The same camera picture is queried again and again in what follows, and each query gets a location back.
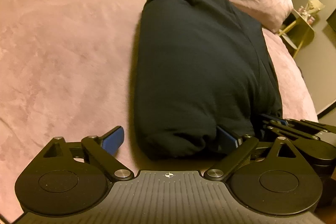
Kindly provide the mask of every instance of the pink fleece sheet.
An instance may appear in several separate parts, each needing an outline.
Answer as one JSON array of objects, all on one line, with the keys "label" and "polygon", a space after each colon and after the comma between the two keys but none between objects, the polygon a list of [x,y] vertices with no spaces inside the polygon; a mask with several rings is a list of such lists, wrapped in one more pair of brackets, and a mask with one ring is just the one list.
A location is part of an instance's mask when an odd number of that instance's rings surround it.
[{"label": "pink fleece sheet", "polygon": [[[116,125],[126,139],[117,159],[139,169],[201,169],[211,162],[150,162],[134,141],[132,69],[146,0],[0,0],[0,213],[21,213],[14,184],[54,136],[79,141]],[[232,0],[268,29],[290,0]],[[278,76],[284,117],[316,121],[300,71],[280,38],[263,29]]]}]

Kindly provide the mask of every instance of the ribbed surface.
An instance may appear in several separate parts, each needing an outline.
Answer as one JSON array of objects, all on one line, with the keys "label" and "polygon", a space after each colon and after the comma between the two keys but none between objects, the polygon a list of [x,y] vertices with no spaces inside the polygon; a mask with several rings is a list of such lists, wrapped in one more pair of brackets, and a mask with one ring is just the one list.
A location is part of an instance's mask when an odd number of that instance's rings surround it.
[{"label": "ribbed surface", "polygon": [[78,215],[46,218],[26,214],[18,224],[318,224],[313,214],[290,218],[259,215],[240,205],[225,184],[203,179],[196,171],[141,171],[117,182],[96,207]]}]

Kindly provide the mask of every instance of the pink blanket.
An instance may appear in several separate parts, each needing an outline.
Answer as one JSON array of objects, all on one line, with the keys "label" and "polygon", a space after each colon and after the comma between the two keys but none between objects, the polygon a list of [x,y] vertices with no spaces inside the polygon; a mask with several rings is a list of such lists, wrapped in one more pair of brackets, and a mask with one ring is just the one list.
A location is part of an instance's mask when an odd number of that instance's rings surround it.
[{"label": "pink blanket", "polygon": [[[139,169],[206,169],[210,162],[150,162],[132,131],[132,61],[146,0],[0,0],[0,213],[21,214],[16,178],[54,136],[79,141],[116,125],[117,159]],[[290,0],[231,0],[275,31]],[[281,39],[263,29],[285,117],[316,121],[300,71]]]}]

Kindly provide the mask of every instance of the black fabric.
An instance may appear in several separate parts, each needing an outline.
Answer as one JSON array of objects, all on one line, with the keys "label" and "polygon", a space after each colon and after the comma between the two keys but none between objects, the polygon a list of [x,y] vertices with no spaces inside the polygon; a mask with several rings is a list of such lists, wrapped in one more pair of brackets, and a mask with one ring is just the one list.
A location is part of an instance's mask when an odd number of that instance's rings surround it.
[{"label": "black fabric", "polygon": [[136,74],[135,132],[151,159],[213,147],[216,125],[253,135],[256,115],[282,115],[261,25],[228,0],[147,0]]}]

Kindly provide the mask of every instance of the robotic arm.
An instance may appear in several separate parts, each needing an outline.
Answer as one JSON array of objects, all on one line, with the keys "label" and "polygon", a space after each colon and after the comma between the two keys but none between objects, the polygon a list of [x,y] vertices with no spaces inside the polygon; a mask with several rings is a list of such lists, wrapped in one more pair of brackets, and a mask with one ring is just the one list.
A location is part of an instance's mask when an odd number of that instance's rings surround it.
[{"label": "robotic arm", "polygon": [[256,136],[217,129],[228,155],[199,171],[134,173],[112,155],[124,131],[53,138],[16,181],[17,224],[323,223],[331,203],[336,127],[262,115]]}]

